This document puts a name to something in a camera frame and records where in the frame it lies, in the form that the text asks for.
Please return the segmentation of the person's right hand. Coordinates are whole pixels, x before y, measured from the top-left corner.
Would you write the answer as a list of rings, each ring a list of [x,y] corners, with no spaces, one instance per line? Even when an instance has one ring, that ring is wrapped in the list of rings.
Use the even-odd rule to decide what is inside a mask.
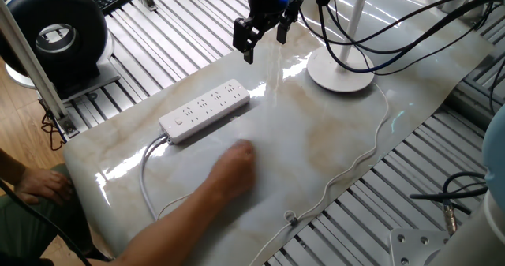
[[[256,153],[249,140],[238,140],[216,161],[206,188],[222,200],[232,200],[249,191],[256,183]]]

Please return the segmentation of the person's left hand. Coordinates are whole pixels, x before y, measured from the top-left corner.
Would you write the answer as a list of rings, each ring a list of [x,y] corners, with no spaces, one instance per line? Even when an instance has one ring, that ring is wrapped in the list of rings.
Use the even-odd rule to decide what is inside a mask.
[[[39,198],[63,205],[73,194],[71,181],[54,170],[26,168],[13,183],[15,194],[26,204],[38,204]]]

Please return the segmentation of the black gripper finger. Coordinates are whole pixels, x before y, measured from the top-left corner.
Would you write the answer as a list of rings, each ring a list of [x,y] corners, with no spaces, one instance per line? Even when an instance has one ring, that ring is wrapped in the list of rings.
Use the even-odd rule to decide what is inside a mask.
[[[253,64],[254,47],[260,39],[260,34],[255,33],[254,18],[237,18],[234,21],[233,46],[243,54],[244,60]]]
[[[304,0],[290,0],[286,10],[279,18],[276,39],[281,44],[286,43],[287,33],[290,26],[297,21],[298,12]]]

